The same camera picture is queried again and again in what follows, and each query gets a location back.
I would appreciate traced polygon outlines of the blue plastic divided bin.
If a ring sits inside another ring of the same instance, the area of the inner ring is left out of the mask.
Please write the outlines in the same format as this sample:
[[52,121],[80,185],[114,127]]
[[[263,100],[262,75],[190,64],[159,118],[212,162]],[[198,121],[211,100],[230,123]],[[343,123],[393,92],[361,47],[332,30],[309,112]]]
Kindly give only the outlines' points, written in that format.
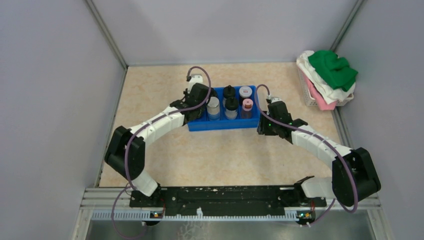
[[253,101],[251,114],[249,118],[242,118],[242,115],[246,116],[245,113],[242,113],[243,108],[240,105],[237,109],[237,116],[235,119],[228,119],[225,115],[226,108],[222,104],[223,90],[224,87],[214,88],[216,92],[216,97],[219,99],[219,117],[215,119],[210,119],[207,110],[204,111],[201,117],[198,119],[189,122],[188,129],[190,132],[196,131],[212,131],[212,130],[230,130],[230,129],[246,129],[246,128],[256,128],[259,124],[260,113],[258,111],[257,105],[254,100],[254,94],[252,93],[249,99]]

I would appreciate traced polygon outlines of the silver cap white bead jar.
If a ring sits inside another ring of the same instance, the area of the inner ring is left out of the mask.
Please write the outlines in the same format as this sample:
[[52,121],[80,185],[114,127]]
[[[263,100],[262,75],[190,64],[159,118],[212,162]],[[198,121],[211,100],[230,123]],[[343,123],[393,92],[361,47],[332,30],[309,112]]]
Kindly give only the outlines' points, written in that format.
[[220,100],[212,96],[206,105],[207,115],[210,121],[218,121],[221,117]]

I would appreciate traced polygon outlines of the pink cap bottle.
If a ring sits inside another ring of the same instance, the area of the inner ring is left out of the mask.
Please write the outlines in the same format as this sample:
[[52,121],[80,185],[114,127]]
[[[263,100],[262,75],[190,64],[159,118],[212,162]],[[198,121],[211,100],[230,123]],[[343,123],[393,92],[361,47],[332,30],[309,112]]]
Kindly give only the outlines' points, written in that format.
[[241,104],[241,119],[250,119],[252,117],[253,101],[246,98]]

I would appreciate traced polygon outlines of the black pourer cap grain jar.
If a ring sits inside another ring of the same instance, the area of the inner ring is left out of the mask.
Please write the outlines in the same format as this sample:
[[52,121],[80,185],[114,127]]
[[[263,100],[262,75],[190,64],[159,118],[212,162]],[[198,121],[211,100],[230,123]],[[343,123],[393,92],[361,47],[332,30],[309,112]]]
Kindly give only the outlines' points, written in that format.
[[224,87],[222,90],[222,95],[224,99],[235,98],[236,93],[237,93],[236,88],[233,87],[232,85],[228,85]]

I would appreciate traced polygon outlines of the white lid brown jar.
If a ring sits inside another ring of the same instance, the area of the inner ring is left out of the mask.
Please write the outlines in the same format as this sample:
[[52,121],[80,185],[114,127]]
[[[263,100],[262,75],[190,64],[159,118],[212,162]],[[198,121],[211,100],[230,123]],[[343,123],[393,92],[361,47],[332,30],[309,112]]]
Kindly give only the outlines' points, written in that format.
[[245,99],[250,99],[253,94],[253,90],[250,86],[241,86],[238,91],[239,104],[241,105]]

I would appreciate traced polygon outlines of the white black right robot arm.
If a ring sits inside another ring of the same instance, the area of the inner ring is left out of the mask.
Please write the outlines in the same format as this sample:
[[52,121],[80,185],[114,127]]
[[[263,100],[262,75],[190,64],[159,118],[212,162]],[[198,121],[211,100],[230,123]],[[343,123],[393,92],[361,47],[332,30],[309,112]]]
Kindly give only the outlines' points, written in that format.
[[268,100],[268,110],[260,115],[257,132],[278,136],[303,148],[330,170],[330,177],[307,176],[294,185],[293,200],[307,206],[313,198],[336,199],[346,207],[381,190],[381,182],[370,153],[363,147],[352,149],[317,133],[302,119],[293,119],[281,99]]

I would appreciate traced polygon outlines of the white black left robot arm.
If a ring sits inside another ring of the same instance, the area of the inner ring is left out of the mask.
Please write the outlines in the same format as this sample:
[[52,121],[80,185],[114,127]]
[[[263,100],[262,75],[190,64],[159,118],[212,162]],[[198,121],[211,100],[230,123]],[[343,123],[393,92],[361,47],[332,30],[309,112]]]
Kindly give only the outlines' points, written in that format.
[[159,184],[145,170],[146,148],[156,140],[198,119],[212,89],[195,83],[184,91],[184,99],[173,101],[153,118],[130,128],[117,127],[110,140],[104,161],[127,179],[133,190],[141,192],[141,200],[149,207],[160,202]]

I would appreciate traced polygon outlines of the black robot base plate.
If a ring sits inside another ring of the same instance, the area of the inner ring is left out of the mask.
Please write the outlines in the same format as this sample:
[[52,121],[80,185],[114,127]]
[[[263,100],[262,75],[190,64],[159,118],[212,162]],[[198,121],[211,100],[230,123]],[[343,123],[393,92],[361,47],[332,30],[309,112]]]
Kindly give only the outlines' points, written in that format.
[[131,193],[132,208],[173,207],[191,203],[264,203],[278,207],[326,207],[325,198],[306,198],[294,185],[161,186],[151,196]]

